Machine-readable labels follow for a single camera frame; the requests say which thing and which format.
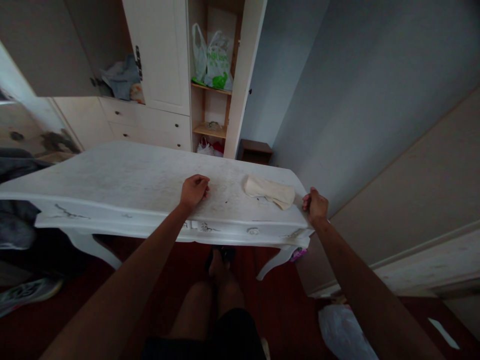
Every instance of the cloth rag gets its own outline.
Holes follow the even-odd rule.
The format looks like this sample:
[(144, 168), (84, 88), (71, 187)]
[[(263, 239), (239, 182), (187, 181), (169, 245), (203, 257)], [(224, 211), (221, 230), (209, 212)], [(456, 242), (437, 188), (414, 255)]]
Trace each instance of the cloth rag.
[(274, 202), (282, 210), (287, 210), (294, 203), (295, 189), (290, 185), (270, 181), (256, 175), (248, 175), (245, 183), (245, 193), (252, 198), (265, 197)]

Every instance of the knee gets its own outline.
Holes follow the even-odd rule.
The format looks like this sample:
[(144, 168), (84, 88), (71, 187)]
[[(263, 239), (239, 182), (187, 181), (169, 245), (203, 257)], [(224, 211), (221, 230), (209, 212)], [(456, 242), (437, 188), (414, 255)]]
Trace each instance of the knee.
[(229, 279), (221, 287), (221, 296), (226, 298), (239, 298), (243, 297), (243, 293), (239, 283), (234, 279)]
[(191, 286), (187, 296), (196, 303), (209, 305), (212, 303), (212, 287), (207, 281), (198, 281)]

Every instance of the white wardrobe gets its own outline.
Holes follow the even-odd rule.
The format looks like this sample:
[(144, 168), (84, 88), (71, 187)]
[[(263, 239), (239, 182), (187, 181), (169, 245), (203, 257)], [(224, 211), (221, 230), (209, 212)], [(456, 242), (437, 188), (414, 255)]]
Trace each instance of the white wardrobe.
[[(267, 0), (0, 0), (0, 40), (39, 97), (63, 111), (70, 97), (101, 106), (103, 124), (75, 105), (80, 142), (113, 139), (196, 151), (203, 135), (235, 158)], [(232, 91), (192, 85), (192, 25), (205, 40), (231, 34)], [(135, 54), (145, 104), (111, 97), (100, 69)], [(205, 122), (215, 119), (221, 130)]]

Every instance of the forearm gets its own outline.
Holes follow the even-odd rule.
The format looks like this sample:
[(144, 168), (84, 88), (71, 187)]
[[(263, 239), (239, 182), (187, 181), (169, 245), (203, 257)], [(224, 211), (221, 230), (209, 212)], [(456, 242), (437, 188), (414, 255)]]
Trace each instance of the forearm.
[(314, 222), (313, 226), (335, 277), (378, 357), (442, 359), (399, 299), (335, 228), (326, 219)]
[(177, 206), (80, 309), (42, 359), (117, 358), (189, 214)]

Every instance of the black shorts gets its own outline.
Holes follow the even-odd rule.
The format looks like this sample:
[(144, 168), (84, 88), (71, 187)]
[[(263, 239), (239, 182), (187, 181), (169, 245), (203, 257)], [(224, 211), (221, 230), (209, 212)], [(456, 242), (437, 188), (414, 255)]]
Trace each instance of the black shorts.
[(225, 313), (207, 341), (149, 337), (141, 354), (150, 359), (265, 359), (254, 319), (241, 308)]

